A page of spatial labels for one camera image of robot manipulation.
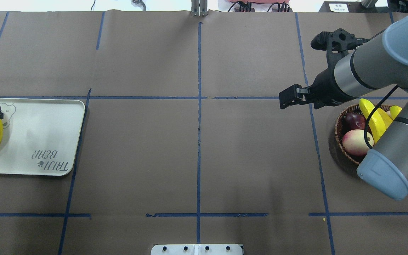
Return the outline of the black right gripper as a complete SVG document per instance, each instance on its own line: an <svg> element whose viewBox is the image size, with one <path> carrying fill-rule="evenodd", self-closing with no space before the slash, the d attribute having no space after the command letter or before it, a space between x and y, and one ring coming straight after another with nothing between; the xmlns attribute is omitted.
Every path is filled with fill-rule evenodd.
<svg viewBox="0 0 408 255"><path fill-rule="evenodd" d="M334 107L344 103L344 93L337 85L330 68L318 74L310 87L292 85L279 92L280 109L309 104L305 95L308 95L306 98L313 103L314 109L320 109L324 106Z"/></svg>

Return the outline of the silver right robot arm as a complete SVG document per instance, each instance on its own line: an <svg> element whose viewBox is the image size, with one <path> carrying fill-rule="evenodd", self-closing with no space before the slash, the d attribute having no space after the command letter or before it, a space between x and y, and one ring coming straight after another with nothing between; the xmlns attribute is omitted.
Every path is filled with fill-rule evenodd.
<svg viewBox="0 0 408 255"><path fill-rule="evenodd" d="M280 108L315 109L358 100L364 126L347 132L359 142L358 177L387 197L408 196L408 16L371 38L344 29L322 31L311 41L327 54L327 68L307 87L279 92Z"/></svg>

